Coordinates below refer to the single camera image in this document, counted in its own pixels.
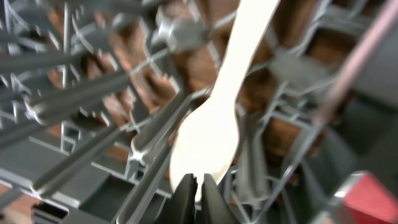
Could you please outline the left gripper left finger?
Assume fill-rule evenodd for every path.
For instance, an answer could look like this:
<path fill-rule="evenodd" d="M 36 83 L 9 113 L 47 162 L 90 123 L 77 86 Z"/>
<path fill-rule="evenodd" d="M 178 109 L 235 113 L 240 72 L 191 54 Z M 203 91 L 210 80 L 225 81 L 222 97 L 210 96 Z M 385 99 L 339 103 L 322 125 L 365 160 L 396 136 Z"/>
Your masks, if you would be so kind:
<path fill-rule="evenodd" d="M 154 224 L 194 224 L 197 178 L 185 174 Z"/>

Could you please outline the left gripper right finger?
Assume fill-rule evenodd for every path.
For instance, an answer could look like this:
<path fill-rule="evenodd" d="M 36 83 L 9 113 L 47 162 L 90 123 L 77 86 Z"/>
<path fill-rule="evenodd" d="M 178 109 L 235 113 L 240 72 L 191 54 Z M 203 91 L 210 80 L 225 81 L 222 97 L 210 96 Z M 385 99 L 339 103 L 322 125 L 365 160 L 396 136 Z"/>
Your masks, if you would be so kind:
<path fill-rule="evenodd" d="M 239 220 L 229 209 L 210 174 L 204 175 L 201 195 L 201 209 L 205 224 L 239 224 Z"/>

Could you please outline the white plastic spoon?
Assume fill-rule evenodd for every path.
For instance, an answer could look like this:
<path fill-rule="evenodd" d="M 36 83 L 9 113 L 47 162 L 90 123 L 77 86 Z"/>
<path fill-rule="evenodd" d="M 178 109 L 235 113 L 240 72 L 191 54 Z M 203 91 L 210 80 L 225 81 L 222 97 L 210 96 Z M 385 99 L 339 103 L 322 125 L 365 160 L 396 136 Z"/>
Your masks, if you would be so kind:
<path fill-rule="evenodd" d="M 185 174 L 199 186 L 205 174 L 220 183 L 239 143 L 236 99 L 279 0 L 241 0 L 210 97 L 181 123 L 170 160 L 170 184 Z"/>

